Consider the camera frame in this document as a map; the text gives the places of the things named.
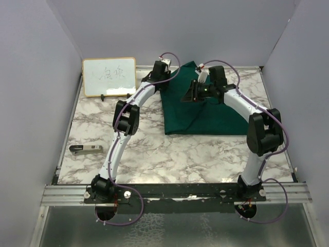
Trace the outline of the green surgical drape cloth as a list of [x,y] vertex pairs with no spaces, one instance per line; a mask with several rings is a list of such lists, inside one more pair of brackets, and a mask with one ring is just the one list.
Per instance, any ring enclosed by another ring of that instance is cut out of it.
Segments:
[[191,81],[197,78],[194,61],[181,66],[176,78],[160,92],[166,135],[246,135],[247,121],[214,98],[182,102]]

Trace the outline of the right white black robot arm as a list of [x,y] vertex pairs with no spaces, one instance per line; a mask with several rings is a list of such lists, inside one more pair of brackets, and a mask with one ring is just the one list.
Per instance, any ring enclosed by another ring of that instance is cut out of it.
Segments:
[[281,114],[277,109],[267,109],[245,96],[235,84],[229,84],[223,66],[204,70],[204,64],[196,68],[197,79],[191,81],[182,102],[199,102],[215,98],[234,109],[248,122],[246,135],[250,150],[246,167],[237,181],[236,196],[248,201],[262,186],[262,174],[270,156],[283,144]]

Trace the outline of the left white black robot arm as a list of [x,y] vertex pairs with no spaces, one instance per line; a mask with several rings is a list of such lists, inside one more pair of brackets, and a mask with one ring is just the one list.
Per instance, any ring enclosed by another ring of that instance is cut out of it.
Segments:
[[156,91],[169,85],[170,59],[155,61],[152,71],[142,80],[137,91],[126,101],[118,101],[115,108],[112,144],[102,168],[91,182],[90,197],[108,203],[115,194],[118,166],[128,141],[139,127],[140,108]]

